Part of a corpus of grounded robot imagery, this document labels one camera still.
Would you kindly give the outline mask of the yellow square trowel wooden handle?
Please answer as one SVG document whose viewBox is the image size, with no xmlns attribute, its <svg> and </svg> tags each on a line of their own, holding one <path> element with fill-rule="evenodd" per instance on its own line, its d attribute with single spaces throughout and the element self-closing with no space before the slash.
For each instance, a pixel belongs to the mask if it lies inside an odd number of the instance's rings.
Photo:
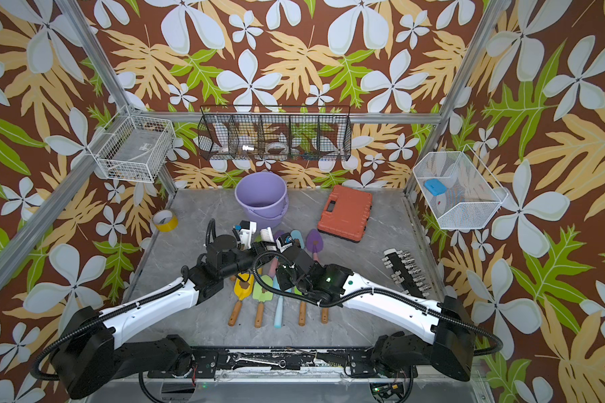
<svg viewBox="0 0 605 403">
<path fill-rule="evenodd" d="M 253 292 L 255 277 L 252 274 L 238 274 L 235 277 L 234 293 L 237 296 L 233 311 L 231 312 L 228 325 L 233 327 L 239 318 L 240 311 L 243 306 L 243 300 L 248 298 Z"/>
</svg>

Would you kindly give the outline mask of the white brush blue handle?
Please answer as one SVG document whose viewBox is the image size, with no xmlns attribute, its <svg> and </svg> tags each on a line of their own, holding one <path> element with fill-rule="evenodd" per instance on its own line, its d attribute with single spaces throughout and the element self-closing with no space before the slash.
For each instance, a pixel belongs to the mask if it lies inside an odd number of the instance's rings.
<svg viewBox="0 0 605 403">
<path fill-rule="evenodd" d="M 262 242 L 270 245 L 274 245 L 276 242 L 271 228 L 263 228 L 260 231 L 260 239 Z"/>
</svg>

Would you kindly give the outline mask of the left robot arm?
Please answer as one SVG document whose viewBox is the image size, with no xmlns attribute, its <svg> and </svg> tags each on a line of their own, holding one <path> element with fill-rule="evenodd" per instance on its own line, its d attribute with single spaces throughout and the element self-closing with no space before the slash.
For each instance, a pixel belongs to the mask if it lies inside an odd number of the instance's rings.
<svg viewBox="0 0 605 403">
<path fill-rule="evenodd" d="M 226 279 L 252 274 L 277 243 L 266 231 L 260 241 L 242 243 L 234 235 L 208 237 L 196 265 L 184 266 L 173 282 L 126 304 L 102 311 L 76 312 L 62 335 L 34 360 L 30 375 L 60 382 L 70 398 L 90 396 L 113 379 L 147 372 L 181 377 L 193 371 L 193 348 L 178 335 L 154 342 L 131 339 L 172 315 L 201 305 L 223 290 Z"/>
</svg>

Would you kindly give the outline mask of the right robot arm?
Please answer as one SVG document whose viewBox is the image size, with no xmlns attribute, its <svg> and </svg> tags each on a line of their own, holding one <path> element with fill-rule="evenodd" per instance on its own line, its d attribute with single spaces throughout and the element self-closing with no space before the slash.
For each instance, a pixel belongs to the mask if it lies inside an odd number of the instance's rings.
<svg viewBox="0 0 605 403">
<path fill-rule="evenodd" d="M 297 299 L 321 308 L 358 310 L 404 329 L 375 344 L 373 360 L 388 369 L 431 365 L 449 378 L 468 381 L 475 357 L 502 350 L 500 337 L 475 325 L 453 297 L 439 302 L 396 292 L 344 266 L 321 265 L 296 246 L 277 258 L 280 287 L 297 287 Z"/>
</svg>

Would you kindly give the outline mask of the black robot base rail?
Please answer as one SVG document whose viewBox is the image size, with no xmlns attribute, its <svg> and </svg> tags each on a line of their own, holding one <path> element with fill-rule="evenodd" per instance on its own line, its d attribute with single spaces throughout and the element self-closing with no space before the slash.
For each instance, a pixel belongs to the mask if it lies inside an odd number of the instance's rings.
<svg viewBox="0 0 605 403">
<path fill-rule="evenodd" d="M 192 381 L 251 378 L 292 379 L 414 379 L 415 367 L 393 369 L 376 361 L 373 347 L 347 348 L 195 348 L 177 373 L 152 370 L 151 379 Z"/>
</svg>

